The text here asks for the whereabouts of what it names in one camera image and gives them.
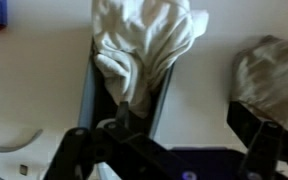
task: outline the white towel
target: white towel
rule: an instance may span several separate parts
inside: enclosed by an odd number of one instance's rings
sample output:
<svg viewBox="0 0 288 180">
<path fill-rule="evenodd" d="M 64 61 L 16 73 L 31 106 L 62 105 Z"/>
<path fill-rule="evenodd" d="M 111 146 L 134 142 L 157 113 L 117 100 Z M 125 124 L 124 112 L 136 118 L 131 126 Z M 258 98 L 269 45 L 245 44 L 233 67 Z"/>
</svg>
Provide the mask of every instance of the white towel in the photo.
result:
<svg viewBox="0 0 288 180">
<path fill-rule="evenodd" d="M 116 104 L 140 118 L 166 70 L 206 31 L 208 13 L 188 0 L 93 0 L 95 64 Z"/>
</svg>

